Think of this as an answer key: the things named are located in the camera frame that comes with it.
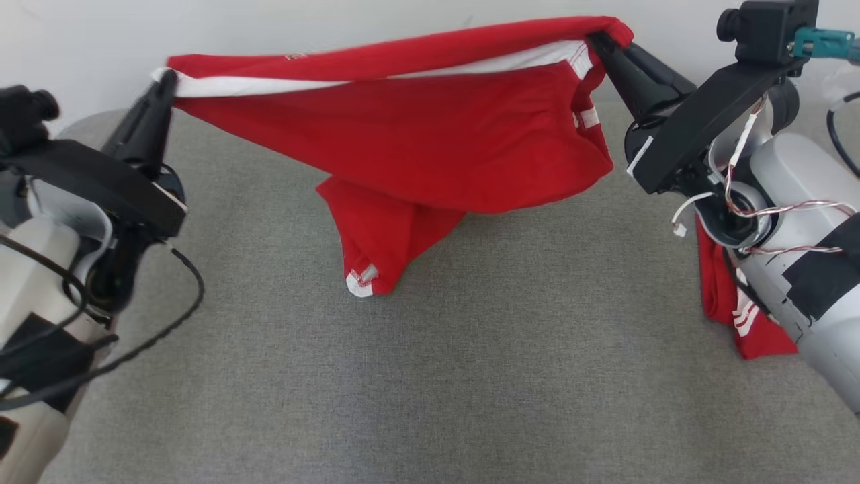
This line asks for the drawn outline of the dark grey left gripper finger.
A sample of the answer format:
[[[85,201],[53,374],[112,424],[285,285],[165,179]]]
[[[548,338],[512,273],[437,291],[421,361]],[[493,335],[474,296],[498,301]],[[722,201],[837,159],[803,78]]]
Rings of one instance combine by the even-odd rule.
[[[145,96],[146,112],[141,122],[138,169],[150,179],[159,178],[162,169],[177,85],[177,74],[167,69]]]
[[[120,120],[101,152],[123,162],[150,162],[159,137],[161,97],[161,84],[151,83]]]

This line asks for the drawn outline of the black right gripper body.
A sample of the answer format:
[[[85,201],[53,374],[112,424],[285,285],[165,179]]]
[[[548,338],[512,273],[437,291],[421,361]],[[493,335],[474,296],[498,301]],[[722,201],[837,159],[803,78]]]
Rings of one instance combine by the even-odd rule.
[[[648,193],[667,191],[676,172],[694,162],[701,150],[743,116],[774,85],[792,93],[782,117],[774,116],[771,134],[795,120],[798,91],[786,77],[798,77],[806,61],[787,65],[734,63],[717,70],[670,114],[633,166],[633,178]]]

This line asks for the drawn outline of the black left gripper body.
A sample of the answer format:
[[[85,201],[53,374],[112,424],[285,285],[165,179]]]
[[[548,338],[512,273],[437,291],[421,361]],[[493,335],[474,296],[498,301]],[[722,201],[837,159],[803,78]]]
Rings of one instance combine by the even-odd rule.
[[[151,245],[175,238],[187,216],[178,176],[160,163],[133,165],[72,140],[50,140],[2,157],[2,165],[64,190],[107,215],[105,249],[81,260],[90,303],[117,315]]]

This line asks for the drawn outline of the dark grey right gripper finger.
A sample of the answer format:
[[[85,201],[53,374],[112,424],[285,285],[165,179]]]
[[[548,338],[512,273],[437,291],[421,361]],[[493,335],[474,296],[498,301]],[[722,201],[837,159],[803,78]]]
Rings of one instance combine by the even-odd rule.
[[[590,34],[589,46],[637,122],[667,107],[667,66],[662,61],[635,42],[621,46],[605,32]]]
[[[626,49],[626,59],[633,68],[628,94],[637,108],[668,108],[697,91],[694,83],[635,43]]]

